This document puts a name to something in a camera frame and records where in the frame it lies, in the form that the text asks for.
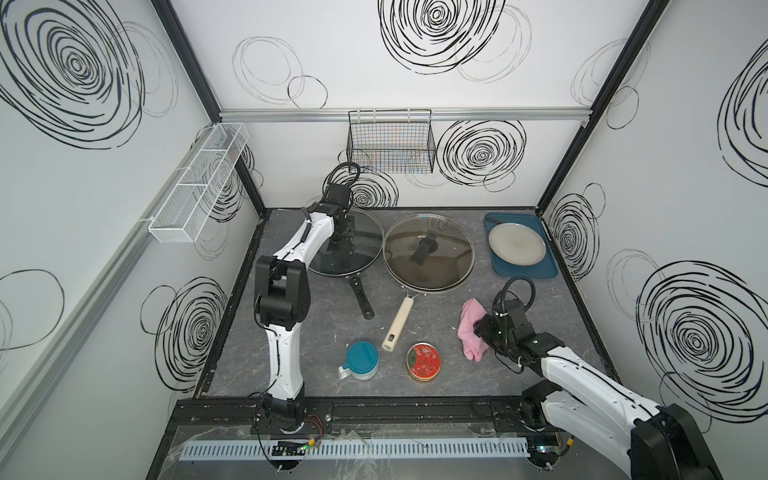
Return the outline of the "pink cloth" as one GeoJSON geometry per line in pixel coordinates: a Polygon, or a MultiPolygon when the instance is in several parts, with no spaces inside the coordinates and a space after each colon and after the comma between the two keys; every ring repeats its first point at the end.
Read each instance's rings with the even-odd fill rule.
{"type": "Polygon", "coordinates": [[[486,309],[475,298],[470,298],[462,305],[457,337],[462,343],[462,349],[468,360],[480,362],[488,345],[478,336],[475,325],[487,315],[486,309]]]}

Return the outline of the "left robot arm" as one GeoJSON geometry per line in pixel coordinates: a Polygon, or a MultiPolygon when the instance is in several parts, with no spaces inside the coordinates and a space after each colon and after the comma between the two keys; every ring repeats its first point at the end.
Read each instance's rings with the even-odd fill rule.
{"type": "Polygon", "coordinates": [[[269,382],[260,395],[265,412],[286,428],[299,428],[306,412],[300,367],[300,333],[311,306],[308,266],[324,242],[342,232],[353,205],[351,188],[325,187],[321,199],[302,210],[303,221],[287,243],[255,264],[254,320],[269,345],[269,382]]]}

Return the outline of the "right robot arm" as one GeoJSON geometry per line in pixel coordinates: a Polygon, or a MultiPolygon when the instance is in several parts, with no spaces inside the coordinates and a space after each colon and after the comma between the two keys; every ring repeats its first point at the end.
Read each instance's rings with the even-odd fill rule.
{"type": "Polygon", "coordinates": [[[572,434],[631,479],[721,478],[687,410],[633,392],[554,335],[536,332],[519,300],[498,301],[472,331],[495,353],[540,376],[522,393],[515,415],[528,429],[572,434]]]}

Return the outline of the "teal tray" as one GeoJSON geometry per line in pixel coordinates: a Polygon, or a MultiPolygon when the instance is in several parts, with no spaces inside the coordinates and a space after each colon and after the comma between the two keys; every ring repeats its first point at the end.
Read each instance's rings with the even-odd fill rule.
{"type": "Polygon", "coordinates": [[[510,213],[510,212],[490,212],[484,216],[484,226],[487,231],[487,239],[490,230],[496,225],[502,223],[518,223],[525,225],[537,232],[545,242],[546,256],[542,261],[533,266],[516,266],[509,264],[492,251],[492,264],[497,274],[503,277],[526,276],[532,279],[552,279],[557,276],[558,269],[552,256],[541,221],[532,214],[510,213]]]}

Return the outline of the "grey round plate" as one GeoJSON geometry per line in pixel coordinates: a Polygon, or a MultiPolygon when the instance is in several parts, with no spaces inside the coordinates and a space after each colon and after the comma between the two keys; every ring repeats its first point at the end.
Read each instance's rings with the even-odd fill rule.
{"type": "Polygon", "coordinates": [[[516,266],[533,266],[546,256],[546,245],[533,229],[518,223],[502,223],[488,234],[491,251],[516,266]]]}

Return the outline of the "teal lidded cup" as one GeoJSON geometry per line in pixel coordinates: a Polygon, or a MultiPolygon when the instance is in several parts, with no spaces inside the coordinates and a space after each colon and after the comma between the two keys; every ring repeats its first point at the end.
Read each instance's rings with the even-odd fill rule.
{"type": "Polygon", "coordinates": [[[352,344],[347,352],[345,362],[338,368],[338,377],[345,379],[353,377],[365,381],[373,378],[379,364],[377,348],[368,341],[352,344]]]}

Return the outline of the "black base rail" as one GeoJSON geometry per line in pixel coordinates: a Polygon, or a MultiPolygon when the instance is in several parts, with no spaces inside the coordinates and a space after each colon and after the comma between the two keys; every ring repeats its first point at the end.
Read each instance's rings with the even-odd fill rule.
{"type": "Polygon", "coordinates": [[[260,432],[292,432],[307,423],[311,433],[343,426],[429,423],[482,423],[497,432],[551,431],[543,414],[525,396],[308,397],[292,413],[269,400],[213,397],[180,400],[170,422],[177,425],[246,425],[260,432]]]}

